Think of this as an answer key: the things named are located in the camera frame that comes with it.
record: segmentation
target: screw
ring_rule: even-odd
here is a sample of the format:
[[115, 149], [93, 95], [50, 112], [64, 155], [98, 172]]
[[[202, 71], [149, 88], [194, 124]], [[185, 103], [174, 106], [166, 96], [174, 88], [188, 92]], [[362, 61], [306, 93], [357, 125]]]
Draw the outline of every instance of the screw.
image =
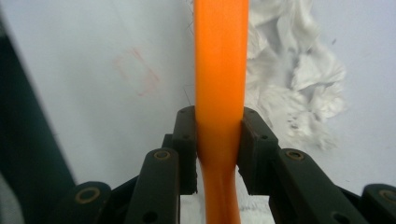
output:
[[89, 188], [85, 188], [80, 190], [77, 194], [76, 194], [76, 202], [77, 203], [90, 203], [93, 202], [95, 199], [97, 199], [100, 195], [100, 190], [97, 187], [89, 187]]

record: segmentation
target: red mark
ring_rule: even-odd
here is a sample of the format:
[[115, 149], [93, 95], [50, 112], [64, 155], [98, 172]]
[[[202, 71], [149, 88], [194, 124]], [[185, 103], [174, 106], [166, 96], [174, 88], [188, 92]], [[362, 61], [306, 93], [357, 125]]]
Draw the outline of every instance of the red mark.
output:
[[145, 96], [156, 91], [160, 79], [138, 49], [133, 48], [125, 51], [113, 60], [113, 65], [137, 95]]

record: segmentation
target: crumpled white fabric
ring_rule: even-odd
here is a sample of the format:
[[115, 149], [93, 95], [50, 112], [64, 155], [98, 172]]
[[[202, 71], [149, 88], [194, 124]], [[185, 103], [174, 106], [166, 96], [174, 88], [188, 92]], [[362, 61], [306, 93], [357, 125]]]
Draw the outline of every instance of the crumpled white fabric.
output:
[[[245, 106], [262, 116], [282, 148], [336, 147], [325, 121], [346, 109], [345, 67], [319, 43], [311, 7], [312, 0], [250, 0]], [[268, 198], [248, 196], [235, 175], [241, 222], [274, 223]], [[198, 188], [182, 198], [181, 223], [205, 223], [202, 183]]]

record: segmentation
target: orange strip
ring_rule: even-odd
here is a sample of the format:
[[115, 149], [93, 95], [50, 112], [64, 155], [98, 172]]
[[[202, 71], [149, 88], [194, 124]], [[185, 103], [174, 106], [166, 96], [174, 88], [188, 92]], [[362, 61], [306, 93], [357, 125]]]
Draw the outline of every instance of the orange strip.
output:
[[195, 0], [194, 29], [206, 223], [240, 223], [234, 172], [244, 106], [248, 0]]

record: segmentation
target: orange elastic material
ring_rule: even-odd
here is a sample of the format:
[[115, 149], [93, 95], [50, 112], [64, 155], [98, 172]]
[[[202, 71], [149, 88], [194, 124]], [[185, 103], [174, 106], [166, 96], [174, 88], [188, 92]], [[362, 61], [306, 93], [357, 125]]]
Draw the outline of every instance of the orange elastic material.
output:
[[244, 109], [247, 0], [195, 0], [198, 157], [206, 223], [240, 223], [234, 172]]

